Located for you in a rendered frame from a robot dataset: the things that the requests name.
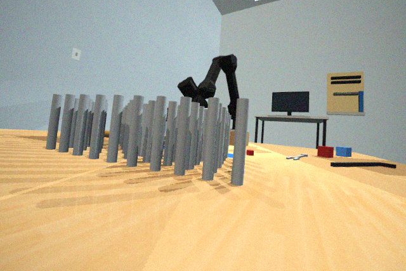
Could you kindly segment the grey metal wrench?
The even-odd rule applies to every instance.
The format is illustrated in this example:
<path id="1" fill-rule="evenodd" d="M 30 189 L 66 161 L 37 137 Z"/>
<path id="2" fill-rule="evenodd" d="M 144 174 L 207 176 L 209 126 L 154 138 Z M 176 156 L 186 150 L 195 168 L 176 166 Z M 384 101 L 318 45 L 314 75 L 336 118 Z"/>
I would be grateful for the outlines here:
<path id="1" fill-rule="evenodd" d="M 297 160 L 299 160 L 300 157 L 307 157 L 307 156 L 308 156 L 308 154 L 301 154 L 301 155 L 296 156 L 296 157 L 292 157 L 292 156 L 286 157 L 286 159 L 293 159 L 293 161 L 297 161 Z"/>

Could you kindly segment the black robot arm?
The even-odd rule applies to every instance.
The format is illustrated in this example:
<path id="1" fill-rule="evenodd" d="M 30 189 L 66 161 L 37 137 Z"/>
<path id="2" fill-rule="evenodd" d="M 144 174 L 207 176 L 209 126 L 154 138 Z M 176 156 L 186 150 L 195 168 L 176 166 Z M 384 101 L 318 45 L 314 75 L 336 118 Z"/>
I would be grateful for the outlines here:
<path id="1" fill-rule="evenodd" d="M 232 129 L 235 129 L 237 99 L 240 98 L 237 86 L 237 78 L 235 77 L 236 68 L 236 56 L 234 56 L 233 54 L 227 56 L 220 55 L 213 58 L 213 62 L 206 75 L 206 78 L 198 85 L 198 87 L 191 76 L 180 82 L 177 87 L 181 91 L 183 96 L 191 97 L 192 102 L 198 102 L 200 103 L 200 106 L 207 108 L 208 104 L 206 99 L 214 97 L 216 92 L 216 80 L 222 69 L 222 71 L 226 74 L 226 80 L 228 83 L 228 90 L 230 95 L 228 112 L 231 115 L 231 119 L 233 119 Z"/>

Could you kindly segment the blue block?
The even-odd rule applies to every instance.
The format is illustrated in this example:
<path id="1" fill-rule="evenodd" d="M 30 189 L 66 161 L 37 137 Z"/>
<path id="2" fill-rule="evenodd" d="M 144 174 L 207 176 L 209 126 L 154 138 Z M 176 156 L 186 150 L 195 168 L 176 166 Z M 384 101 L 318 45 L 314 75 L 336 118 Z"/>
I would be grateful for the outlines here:
<path id="1" fill-rule="evenodd" d="M 351 147 L 336 147 L 336 156 L 351 157 Z"/>

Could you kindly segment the long black flat bar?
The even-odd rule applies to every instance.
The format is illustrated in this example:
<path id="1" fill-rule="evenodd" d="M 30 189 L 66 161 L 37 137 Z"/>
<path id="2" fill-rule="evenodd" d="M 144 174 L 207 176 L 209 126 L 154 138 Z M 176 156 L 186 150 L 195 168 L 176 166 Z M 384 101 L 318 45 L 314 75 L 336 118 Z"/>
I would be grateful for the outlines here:
<path id="1" fill-rule="evenodd" d="M 382 162 L 331 162 L 332 167 L 366 167 L 366 166 L 384 166 L 389 168 L 396 168 L 396 164 L 388 164 Z"/>

